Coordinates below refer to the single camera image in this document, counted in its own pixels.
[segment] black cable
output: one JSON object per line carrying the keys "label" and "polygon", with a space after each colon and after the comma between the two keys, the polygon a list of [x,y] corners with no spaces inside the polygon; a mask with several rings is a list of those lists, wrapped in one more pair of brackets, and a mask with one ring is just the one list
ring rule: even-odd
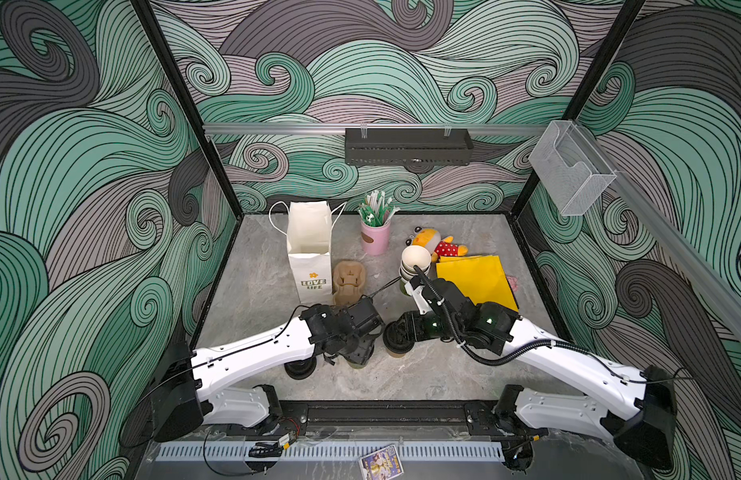
{"label": "black cable", "polygon": [[528,353],[530,350],[537,349],[541,346],[549,346],[549,347],[555,346],[555,347],[563,348],[566,350],[572,350],[574,352],[578,352],[584,355],[591,356],[593,359],[597,360],[600,363],[600,365],[604,366],[606,370],[608,370],[611,373],[611,375],[615,376],[622,382],[651,384],[651,383],[673,382],[674,380],[693,380],[692,377],[677,377],[677,376],[673,376],[672,378],[662,379],[662,380],[644,380],[644,381],[643,380],[632,380],[632,379],[625,380],[624,377],[620,376],[618,373],[611,370],[605,364],[603,360],[600,360],[596,355],[594,355],[587,349],[577,346],[573,343],[563,342],[561,340],[551,340],[551,339],[535,340],[533,342],[528,342],[525,345],[520,346],[517,350],[511,352],[509,355],[502,356],[497,359],[487,359],[487,358],[481,357],[476,352],[472,351],[471,348],[466,344],[466,342],[463,341],[463,338],[460,332],[457,330],[456,325],[454,324],[453,319],[451,318],[451,312],[448,310],[448,306],[447,306],[445,299],[443,299],[443,296],[434,287],[432,280],[426,274],[424,274],[421,268],[419,268],[418,266],[414,266],[414,269],[416,270],[416,274],[421,278],[421,281],[434,294],[435,299],[437,299],[437,304],[443,310],[443,314],[445,315],[446,324],[448,325],[448,328],[451,330],[451,334],[453,335],[453,338],[456,340],[456,342],[461,347],[461,350],[466,352],[466,354],[469,357],[471,357],[472,360],[482,363],[483,365],[488,365],[488,366],[506,365],[512,360],[517,359],[517,357],[525,353]]}
{"label": "black cable", "polygon": [[504,450],[504,451],[503,451],[503,453],[504,453],[504,458],[506,459],[506,457],[507,457],[507,453],[511,452],[512,450],[517,450],[517,449],[518,449],[518,448],[520,448],[520,447],[524,447],[524,446],[526,446],[526,445],[530,445],[530,443],[531,443],[531,442],[533,442],[533,439],[532,439],[532,438],[531,438],[530,440],[526,440],[526,441],[525,441],[525,442],[523,442],[523,443],[519,443],[518,445],[515,445],[514,447],[509,447],[509,448],[507,448],[506,450]]}
{"label": "black cable", "polygon": [[390,286],[394,285],[399,279],[401,279],[402,276],[398,276],[397,278],[394,278],[393,280],[389,280],[386,285],[382,286],[380,289],[376,290],[374,293],[371,293],[368,295],[370,298],[373,298],[374,295],[381,292],[382,290],[389,288]]}
{"label": "black cable", "polygon": [[119,433],[117,435],[117,443],[120,445],[120,448],[136,448],[136,447],[139,447],[139,446],[144,445],[146,442],[148,442],[149,440],[152,440],[154,438],[154,431],[152,431],[152,435],[149,436],[149,438],[147,438],[145,441],[143,441],[141,443],[137,443],[137,444],[135,444],[133,446],[127,446],[127,445],[123,445],[122,444],[122,431],[123,431],[123,429],[126,426],[126,422],[130,418],[130,416],[133,415],[133,412],[135,412],[135,409],[139,405],[141,405],[141,403],[145,399],[149,398],[158,388],[160,388],[161,386],[163,386],[165,383],[170,382],[171,380],[173,380],[177,376],[181,376],[181,375],[185,374],[186,372],[189,372],[190,370],[198,369],[201,366],[208,365],[209,363],[216,362],[218,360],[223,360],[223,359],[225,359],[226,357],[228,357],[230,355],[234,355],[235,353],[244,352],[246,350],[250,350],[250,349],[255,348],[257,346],[262,346],[265,343],[269,343],[269,342],[272,342],[272,341],[276,340],[280,335],[282,335],[282,332],[284,332],[284,331],[286,331],[288,329],[288,325],[290,325],[290,321],[293,320],[293,315],[296,314],[296,310],[298,310],[299,307],[309,308],[306,305],[297,305],[296,308],[293,309],[293,312],[290,313],[290,316],[288,318],[288,321],[285,323],[285,326],[283,327],[283,329],[280,330],[275,336],[271,337],[270,339],[264,340],[263,342],[260,342],[260,343],[256,343],[255,345],[250,345],[250,346],[243,347],[243,348],[241,348],[239,350],[233,350],[231,352],[227,352],[224,355],[217,356],[216,358],[211,359],[211,360],[208,360],[206,362],[198,363],[197,365],[194,365],[194,366],[188,368],[187,370],[182,370],[181,372],[178,372],[175,375],[171,375],[167,379],[165,379],[165,380],[161,381],[160,383],[158,383],[157,385],[155,385],[153,389],[151,389],[148,392],[146,392],[144,396],[142,396],[141,398],[138,399],[138,401],[135,403],[135,405],[133,406],[133,408],[130,409],[130,412],[128,412],[128,415],[126,415],[126,417],[122,420],[122,425],[120,425],[120,431],[119,431]]}
{"label": "black cable", "polygon": [[208,433],[205,434],[205,440],[202,441],[202,459],[205,462],[205,466],[208,467],[211,472],[213,472],[216,475],[222,475],[222,477],[249,477],[251,475],[256,475],[260,472],[238,472],[238,473],[227,473],[227,472],[220,472],[213,468],[210,463],[208,463],[208,457],[205,455],[205,444],[208,442],[208,436],[211,434],[211,428],[208,428]]}

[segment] paper cup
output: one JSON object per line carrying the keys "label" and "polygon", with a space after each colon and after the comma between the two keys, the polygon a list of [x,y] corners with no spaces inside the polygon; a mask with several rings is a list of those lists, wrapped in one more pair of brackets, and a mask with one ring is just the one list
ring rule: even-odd
{"label": "paper cup", "polygon": [[400,261],[400,292],[407,295],[405,291],[405,284],[410,282],[411,279],[417,275],[414,266],[418,266],[426,275],[429,273],[429,269],[432,267],[432,255],[423,246],[411,245],[403,250],[403,255]]}
{"label": "paper cup", "polygon": [[418,266],[424,271],[429,270],[432,265],[432,255],[429,250],[420,245],[406,246],[403,250],[403,256],[401,259],[402,268],[412,274],[416,274],[414,266]]}

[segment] straw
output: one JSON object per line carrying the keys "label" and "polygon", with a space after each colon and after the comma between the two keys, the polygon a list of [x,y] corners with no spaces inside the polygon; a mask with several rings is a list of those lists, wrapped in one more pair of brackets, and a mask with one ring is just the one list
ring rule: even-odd
{"label": "straw", "polygon": [[363,223],[368,226],[383,226],[397,211],[399,206],[392,206],[392,199],[387,198],[387,193],[381,190],[373,190],[365,196],[365,203],[357,207]]}

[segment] yellow folder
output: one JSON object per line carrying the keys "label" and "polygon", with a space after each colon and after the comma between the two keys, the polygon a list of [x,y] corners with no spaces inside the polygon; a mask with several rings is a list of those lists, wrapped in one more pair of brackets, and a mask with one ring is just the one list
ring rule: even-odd
{"label": "yellow folder", "polygon": [[455,283],[475,305],[496,302],[518,311],[498,256],[441,256],[437,277]]}

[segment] card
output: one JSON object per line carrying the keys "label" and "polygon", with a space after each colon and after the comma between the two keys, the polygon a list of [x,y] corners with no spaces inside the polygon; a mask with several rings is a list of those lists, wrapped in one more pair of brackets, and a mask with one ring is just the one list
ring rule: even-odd
{"label": "card", "polygon": [[394,445],[361,457],[360,470],[363,480],[390,480],[403,475],[403,466]]}

